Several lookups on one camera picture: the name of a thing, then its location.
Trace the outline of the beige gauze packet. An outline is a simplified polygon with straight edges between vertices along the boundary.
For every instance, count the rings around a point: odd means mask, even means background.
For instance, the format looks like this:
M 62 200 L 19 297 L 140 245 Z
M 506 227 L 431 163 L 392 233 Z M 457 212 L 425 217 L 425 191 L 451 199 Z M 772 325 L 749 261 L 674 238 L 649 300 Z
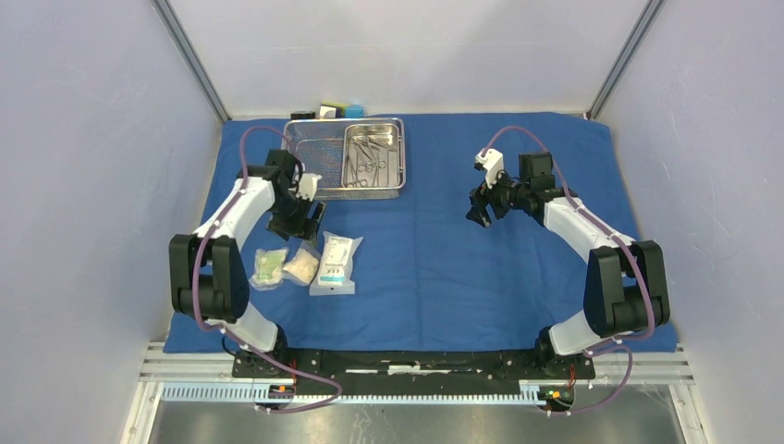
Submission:
M 293 258 L 284 263 L 283 278 L 299 286 L 309 286 L 316 277 L 320 261 L 321 254 L 309 243 L 303 242 Z

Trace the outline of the green sterile packet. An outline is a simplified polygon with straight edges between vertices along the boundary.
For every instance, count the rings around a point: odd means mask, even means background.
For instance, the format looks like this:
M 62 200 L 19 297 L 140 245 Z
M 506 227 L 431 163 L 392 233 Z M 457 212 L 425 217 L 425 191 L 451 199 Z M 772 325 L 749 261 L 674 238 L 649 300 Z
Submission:
M 250 277 L 251 286 L 259 291 L 273 290 L 283 283 L 283 266 L 288 248 L 275 250 L 258 249 L 254 255 L 254 270 Z

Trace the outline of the white sterile packet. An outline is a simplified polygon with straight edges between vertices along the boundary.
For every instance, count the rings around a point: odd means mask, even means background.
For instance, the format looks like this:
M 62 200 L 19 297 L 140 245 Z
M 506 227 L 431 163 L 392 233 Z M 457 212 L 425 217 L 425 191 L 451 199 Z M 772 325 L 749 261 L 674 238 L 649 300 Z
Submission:
M 309 288 L 311 296 L 354 295 L 352 280 L 354 254 L 363 237 L 348 238 L 324 232 L 324 248 L 316 276 Z

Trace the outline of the metal mesh tray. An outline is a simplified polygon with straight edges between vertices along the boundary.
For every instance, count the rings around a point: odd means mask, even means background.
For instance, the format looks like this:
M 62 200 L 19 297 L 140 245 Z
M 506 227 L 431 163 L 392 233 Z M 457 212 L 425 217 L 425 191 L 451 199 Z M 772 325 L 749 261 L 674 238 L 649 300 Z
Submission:
M 404 184 L 396 190 L 373 190 L 346 188 L 340 184 L 343 166 L 344 132 L 355 123 L 396 122 L 404 140 L 405 175 Z M 406 184 L 406 137 L 405 127 L 397 117 L 364 117 L 333 119 L 290 120 L 284 126 L 287 140 L 282 146 L 288 148 L 303 163 L 308 172 L 321 175 L 316 197 L 322 200 L 384 200 L 394 199 Z

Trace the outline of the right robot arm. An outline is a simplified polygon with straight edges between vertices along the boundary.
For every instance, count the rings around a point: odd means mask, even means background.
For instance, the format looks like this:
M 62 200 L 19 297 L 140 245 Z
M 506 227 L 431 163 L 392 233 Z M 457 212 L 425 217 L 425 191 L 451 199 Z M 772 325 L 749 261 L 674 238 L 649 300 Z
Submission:
M 557 377 L 571 356 L 594 355 L 624 340 L 644 340 L 668 323 L 670 305 L 664 256 L 652 240 L 635 240 L 591 212 L 562 178 L 551 154 L 519 157 L 520 175 L 505 169 L 502 153 L 484 149 L 474 158 L 484 173 L 471 190 L 467 219 L 487 228 L 512 210 L 521 210 L 558 235 L 586 263 L 582 309 L 544 328 L 533 362 L 546 377 Z

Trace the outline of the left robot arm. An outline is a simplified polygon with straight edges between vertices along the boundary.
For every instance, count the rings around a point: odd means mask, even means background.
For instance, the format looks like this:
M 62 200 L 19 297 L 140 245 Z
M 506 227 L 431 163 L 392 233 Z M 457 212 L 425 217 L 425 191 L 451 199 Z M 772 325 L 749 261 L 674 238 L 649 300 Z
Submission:
M 270 216 L 267 230 L 283 240 L 315 242 L 326 209 L 315 199 L 321 179 L 293 153 L 272 150 L 260 166 L 243 163 L 218 209 L 168 245 L 174 311 L 256 352 L 254 362 L 267 376 L 288 370 L 290 352 L 282 328 L 251 304 L 241 249 L 264 215 Z

